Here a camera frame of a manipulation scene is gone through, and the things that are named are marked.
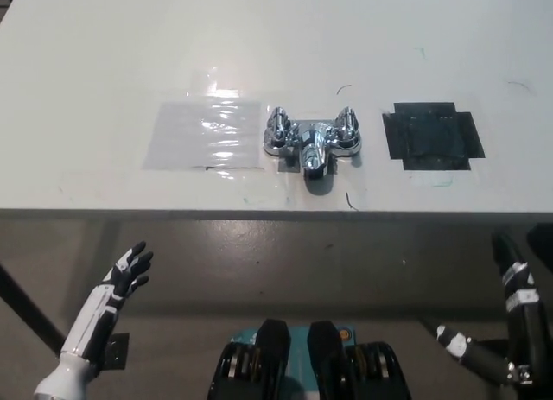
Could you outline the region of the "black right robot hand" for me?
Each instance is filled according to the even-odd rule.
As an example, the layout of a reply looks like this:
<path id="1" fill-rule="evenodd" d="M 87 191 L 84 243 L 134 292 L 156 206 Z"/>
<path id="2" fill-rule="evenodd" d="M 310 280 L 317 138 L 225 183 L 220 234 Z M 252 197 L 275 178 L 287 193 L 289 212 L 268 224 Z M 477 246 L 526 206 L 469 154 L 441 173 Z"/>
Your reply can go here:
<path id="1" fill-rule="evenodd" d="M 508 338 L 479 342 L 443 324 L 432 325 L 448 354 L 486 381 L 519 392 L 552 389 L 552 338 L 530 265 L 504 232 L 492 235 L 493 260 L 505 294 Z"/>

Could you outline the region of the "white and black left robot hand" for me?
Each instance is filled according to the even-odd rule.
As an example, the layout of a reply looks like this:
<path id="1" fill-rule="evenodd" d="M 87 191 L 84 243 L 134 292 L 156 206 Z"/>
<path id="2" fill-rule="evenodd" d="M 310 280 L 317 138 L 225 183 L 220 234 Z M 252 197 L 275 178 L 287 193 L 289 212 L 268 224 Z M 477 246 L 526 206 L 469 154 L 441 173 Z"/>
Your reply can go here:
<path id="1" fill-rule="evenodd" d="M 60 350 L 98 365 L 125 302 L 148 282 L 153 253 L 144 241 L 129 248 L 92 289 Z"/>

